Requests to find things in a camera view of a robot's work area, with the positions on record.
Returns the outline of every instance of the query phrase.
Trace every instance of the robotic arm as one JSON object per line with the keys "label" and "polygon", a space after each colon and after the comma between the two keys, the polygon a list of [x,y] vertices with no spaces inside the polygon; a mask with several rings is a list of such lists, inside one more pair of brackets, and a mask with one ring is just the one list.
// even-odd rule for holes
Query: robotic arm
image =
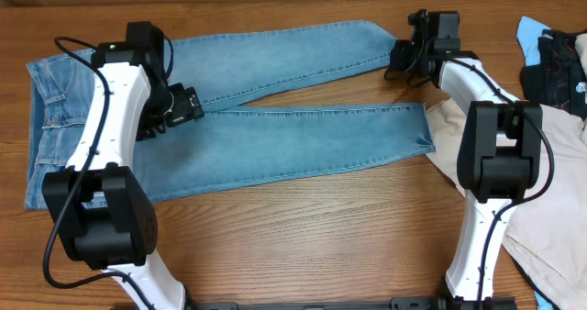
{"label": "robotic arm", "polygon": [[[389,306],[399,310],[472,309],[481,282],[483,309],[516,309],[513,299],[492,299],[493,269],[513,210],[501,216],[489,244],[485,243],[495,213],[522,201],[525,189],[536,183],[540,137],[521,113],[533,117],[540,126],[541,110],[526,103],[514,107],[512,101],[517,98],[495,91],[497,84],[477,57],[460,50],[456,12],[420,10],[408,21],[415,26],[414,36],[396,43],[388,72],[427,77],[468,115],[458,162],[460,183],[467,190],[466,213],[443,295],[438,299],[394,298]],[[53,221],[65,215],[64,223],[55,228],[70,259],[83,260],[92,270],[125,273],[126,278],[114,279],[140,310],[187,310],[195,309],[196,304],[187,289],[173,279],[155,248],[157,218],[131,170],[135,140],[153,138],[155,131],[164,133],[165,126],[174,127],[204,115],[193,88],[184,90],[181,84],[167,84],[163,44],[164,36],[158,28],[139,22],[128,24],[125,42],[98,46],[92,65],[108,81],[111,105],[94,159],[81,188],[72,190],[91,150],[105,100],[97,76],[78,147],[64,172],[46,175],[42,192]],[[496,138],[511,139],[510,146],[498,147]],[[65,199],[71,192],[76,192],[75,199],[72,208],[66,210]],[[84,205],[95,194],[104,195],[106,208]],[[486,266],[480,281],[484,248]],[[147,296],[147,303],[140,294]],[[347,305],[346,309],[355,308]],[[197,307],[206,309],[202,304]],[[365,304],[357,307],[369,308]]]}

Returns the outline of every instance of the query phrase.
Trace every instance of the wooden table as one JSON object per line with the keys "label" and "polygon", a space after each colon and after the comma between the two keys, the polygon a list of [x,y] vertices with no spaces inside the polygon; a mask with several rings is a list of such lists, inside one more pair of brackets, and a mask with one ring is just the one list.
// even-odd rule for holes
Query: wooden table
{"label": "wooden table", "polygon": [[[587,26],[587,0],[393,0],[329,3],[197,4],[0,8],[0,308],[106,309],[128,303],[102,281],[62,291],[49,287],[41,259],[52,226],[47,212],[25,211],[29,78],[25,63],[59,53],[52,39],[122,40],[131,20],[150,20],[171,38],[295,28],[341,20],[373,21],[398,38],[406,15],[425,7],[458,10],[462,47],[521,95],[521,16],[553,28]],[[432,86],[387,83],[382,71],[263,98],[252,105],[340,105],[445,99]],[[426,157],[340,175],[205,194],[156,206],[161,256],[198,302],[387,300],[435,292],[453,258],[463,199]],[[90,274],[52,258],[60,281]],[[536,301],[502,251],[495,293]]]}

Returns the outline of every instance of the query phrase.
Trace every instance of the black cloth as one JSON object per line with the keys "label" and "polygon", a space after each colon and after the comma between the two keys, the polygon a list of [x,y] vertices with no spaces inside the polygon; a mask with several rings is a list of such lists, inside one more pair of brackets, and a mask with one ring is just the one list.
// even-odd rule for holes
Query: black cloth
{"label": "black cloth", "polygon": [[587,118],[586,78],[575,39],[580,33],[544,30],[538,38],[540,65],[527,66],[520,74],[524,97],[538,104]]}

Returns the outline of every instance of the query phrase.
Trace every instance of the blue denim jeans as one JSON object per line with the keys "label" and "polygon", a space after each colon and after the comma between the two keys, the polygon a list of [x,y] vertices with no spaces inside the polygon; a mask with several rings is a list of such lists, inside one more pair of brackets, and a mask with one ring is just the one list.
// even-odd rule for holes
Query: blue denim jeans
{"label": "blue denim jeans", "polygon": [[[173,42],[170,83],[193,86],[206,111],[135,147],[133,172],[151,201],[339,172],[434,150],[422,104],[239,106],[387,65],[395,38],[364,21]],[[78,52],[89,60],[91,51]],[[94,89],[81,63],[31,62],[26,208],[46,208],[46,172],[64,168]],[[94,199],[90,206],[103,205]]]}

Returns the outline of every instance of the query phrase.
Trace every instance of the beige fabric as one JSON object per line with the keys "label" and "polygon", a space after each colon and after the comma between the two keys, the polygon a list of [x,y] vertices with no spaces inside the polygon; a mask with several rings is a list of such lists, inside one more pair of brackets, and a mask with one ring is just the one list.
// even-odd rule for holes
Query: beige fabric
{"label": "beige fabric", "polygon": [[575,49],[581,58],[581,66],[587,74],[587,34],[581,34],[575,39]]}
{"label": "beige fabric", "polygon": [[[579,117],[543,108],[543,130],[555,155],[548,191],[516,208],[503,240],[505,249],[537,288],[562,310],[587,309],[587,131]],[[426,118],[437,148],[428,158],[459,188],[457,156],[465,115],[451,99],[430,107]],[[544,147],[536,193],[546,180]]]}

